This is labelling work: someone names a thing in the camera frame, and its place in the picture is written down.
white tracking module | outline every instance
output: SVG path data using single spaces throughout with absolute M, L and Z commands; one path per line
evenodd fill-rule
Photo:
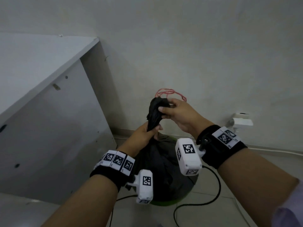
M 138 175 L 135 175 L 135 181 L 133 183 L 127 183 L 127 185 L 135 186 L 138 194 L 136 202 L 138 204 L 148 204 L 154 197 L 153 190 L 153 178 L 150 170 L 142 169 Z
M 181 173 L 185 176 L 199 174 L 202 162 L 194 142 L 190 138 L 178 139 L 175 149 Z

wristband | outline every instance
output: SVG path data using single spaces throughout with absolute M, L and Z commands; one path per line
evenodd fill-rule
M 205 150 L 202 160 L 215 169 L 238 151 L 247 148 L 240 138 L 226 127 L 212 125 L 199 134 L 196 144 Z
M 132 157 L 123 152 L 109 150 L 95 165 L 89 177 L 95 174 L 103 175 L 115 183 L 119 192 L 121 187 L 127 183 L 134 162 L 135 160 Z

baseboard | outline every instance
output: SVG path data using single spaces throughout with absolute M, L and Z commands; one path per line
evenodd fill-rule
M 135 130 L 131 129 L 123 129 L 123 128 L 110 128 L 112 131 L 112 134 L 114 135 L 115 139 L 127 139 L 130 137 Z M 194 140 L 192 136 L 187 137 L 187 136 L 181 136 L 181 135 L 172 135 L 172 134 L 165 134 L 172 136 L 176 139 L 179 138 L 191 138 Z M 287 149 L 279 149 L 279 148 L 272 148 L 272 147 L 266 147 L 266 146 L 256 146 L 256 145 L 250 145 L 247 144 L 248 148 L 250 148 L 252 151 L 259 153 L 259 154 L 267 154 L 267 155 L 273 155 L 273 156 L 279 156 L 279 157 L 298 157 L 303 159 L 303 156 L 299 156 L 296 154 L 303 154 L 302 151 L 295 151 L 295 150 L 287 150 Z M 283 151 L 283 152 L 272 152 L 271 150 L 278 150 L 278 151 Z

sleeve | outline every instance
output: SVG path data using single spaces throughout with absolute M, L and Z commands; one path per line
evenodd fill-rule
M 303 226 L 303 182 L 300 181 L 287 201 L 278 207 L 273 215 L 272 227 Z

red string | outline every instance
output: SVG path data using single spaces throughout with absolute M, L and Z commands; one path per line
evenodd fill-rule
M 181 96 L 183 101 L 187 101 L 187 98 L 180 94 L 179 92 L 176 92 L 174 89 L 169 89 L 169 88 L 161 88 L 157 91 L 155 97 L 160 97 L 161 95 L 166 94 L 166 98 L 168 97 L 168 95 L 172 95 L 172 94 L 178 94 Z

